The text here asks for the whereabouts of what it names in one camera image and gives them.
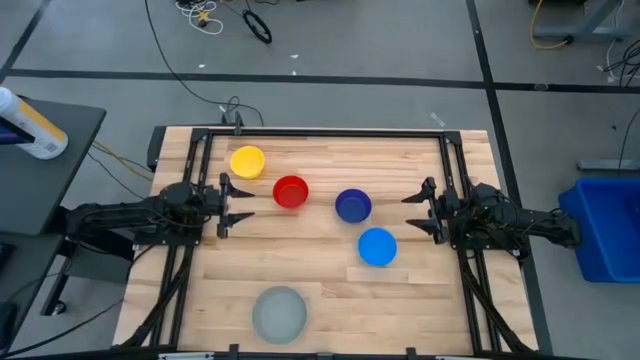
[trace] yellow label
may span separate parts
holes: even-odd
[[[39,112],[37,112],[34,108],[29,106],[26,102],[20,100],[20,112],[28,116],[33,122],[40,125],[43,129],[47,130],[51,135],[60,140],[60,142],[64,142],[64,133],[62,130],[58,129],[55,125],[53,125],[47,118],[42,116]]]

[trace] white bottle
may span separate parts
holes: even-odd
[[[3,87],[0,87],[0,116],[35,138],[33,143],[16,144],[16,146],[38,159],[53,159],[69,144],[64,131],[53,125],[9,89]]]

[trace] butcher block tabletop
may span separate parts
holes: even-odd
[[[154,195],[182,180],[191,130],[167,128]],[[487,132],[460,134],[471,182],[499,187]],[[264,171],[256,179],[239,178],[230,169],[231,155],[245,145],[265,154]],[[461,194],[453,146],[449,150]],[[221,172],[236,188],[256,195],[230,199],[230,212],[255,215],[231,228],[227,239],[216,237],[217,218],[205,225],[193,259],[179,350],[227,351],[239,344],[243,352],[404,354],[415,347],[418,354],[471,354],[456,252],[405,223],[425,218],[428,202],[400,202],[417,193],[427,176],[435,178],[437,195],[442,193],[436,139],[215,136],[206,183],[218,188]],[[281,208],[273,200],[274,183],[286,175],[300,176],[309,186],[309,198],[298,209]],[[365,191],[373,202],[363,223],[345,223],[335,212],[336,196],[349,188]],[[370,227],[382,227],[397,240],[397,255],[387,267],[369,266],[358,255],[358,238]],[[155,304],[166,253],[166,247],[156,246],[133,267],[114,343],[131,336]],[[525,344],[537,348],[517,261],[495,250],[485,251],[485,258],[496,308]],[[296,289],[308,311],[303,333],[287,345],[269,344],[252,329],[257,297],[278,285]],[[483,346],[489,349],[477,301],[476,308]],[[165,318],[165,343],[172,314],[173,304]]]

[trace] blue bin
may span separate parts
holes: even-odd
[[[640,179],[579,179],[559,201],[580,224],[582,276],[640,283]]]

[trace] concrete floor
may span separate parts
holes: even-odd
[[[282,0],[253,5],[270,25],[274,43],[257,42],[228,9],[214,16],[225,29],[207,36],[188,27],[171,0],[150,0],[160,41],[177,72],[362,76],[482,81],[464,0]],[[40,0],[0,0],[0,63],[37,10]],[[596,0],[588,2],[589,8]],[[640,35],[640,6],[627,0],[622,26]],[[526,0],[476,0],[495,81],[613,86],[596,70],[608,43],[575,43],[540,52],[528,41],[533,9]],[[236,1],[231,4],[241,8]],[[544,6],[541,23],[580,21],[583,9]],[[629,41],[616,45],[620,57]],[[13,69],[166,73],[146,23],[142,0],[52,0]],[[217,105],[193,98],[174,81],[105,80],[9,76],[4,86],[32,98],[98,106],[107,118],[98,139],[122,156],[144,162],[153,126],[218,122]],[[500,158],[494,125],[482,89],[425,86],[190,82],[210,99],[238,95],[260,109],[267,126],[486,129]],[[498,99],[525,207],[551,209],[575,179],[583,158],[616,158],[624,125],[638,95],[499,91]],[[251,111],[247,123],[257,124]],[[640,156],[630,135],[627,154]],[[140,194],[149,184],[103,154],[112,172]],[[87,159],[63,204],[133,200]],[[585,282],[567,250],[534,241],[542,305],[557,355],[629,359],[640,330],[640,286]],[[114,267],[122,267],[114,260]],[[117,301],[124,286],[72,279],[62,300],[69,310],[37,315],[50,282],[40,292],[14,349],[48,338]],[[117,309],[81,332],[26,355],[103,349],[111,344]]]

